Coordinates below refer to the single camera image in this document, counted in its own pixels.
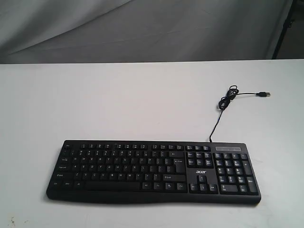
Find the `grey backdrop cloth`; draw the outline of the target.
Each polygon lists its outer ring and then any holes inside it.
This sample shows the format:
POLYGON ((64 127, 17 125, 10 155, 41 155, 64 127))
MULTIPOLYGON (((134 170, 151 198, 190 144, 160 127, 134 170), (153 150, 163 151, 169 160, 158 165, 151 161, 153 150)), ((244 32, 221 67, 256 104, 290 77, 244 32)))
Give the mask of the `grey backdrop cloth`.
POLYGON ((271 59, 294 0, 3 0, 3 64, 271 59))

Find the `black acer keyboard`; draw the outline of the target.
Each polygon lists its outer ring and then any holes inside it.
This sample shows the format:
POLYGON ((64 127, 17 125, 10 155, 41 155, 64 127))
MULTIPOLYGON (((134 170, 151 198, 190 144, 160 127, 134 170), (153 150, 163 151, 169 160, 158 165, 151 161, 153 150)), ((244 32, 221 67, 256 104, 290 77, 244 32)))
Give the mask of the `black acer keyboard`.
POLYGON ((71 202, 261 201, 243 143, 66 140, 46 195, 71 202))

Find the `black stand pole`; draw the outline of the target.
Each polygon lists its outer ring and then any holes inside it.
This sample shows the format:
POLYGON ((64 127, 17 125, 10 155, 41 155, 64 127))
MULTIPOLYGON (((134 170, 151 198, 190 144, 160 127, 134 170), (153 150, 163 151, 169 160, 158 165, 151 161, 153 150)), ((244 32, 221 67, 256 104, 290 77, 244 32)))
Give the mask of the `black stand pole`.
POLYGON ((287 17, 283 23, 283 27, 279 36, 279 39, 277 41, 276 47, 274 49, 273 55, 272 55, 272 60, 277 59, 277 56, 279 54, 280 48, 282 46, 282 43, 284 41, 287 29, 290 28, 292 26, 292 23, 294 22, 294 19, 292 19, 294 10, 296 8, 297 5, 297 0, 293 0, 291 6, 289 7, 289 11, 287 14, 287 17))

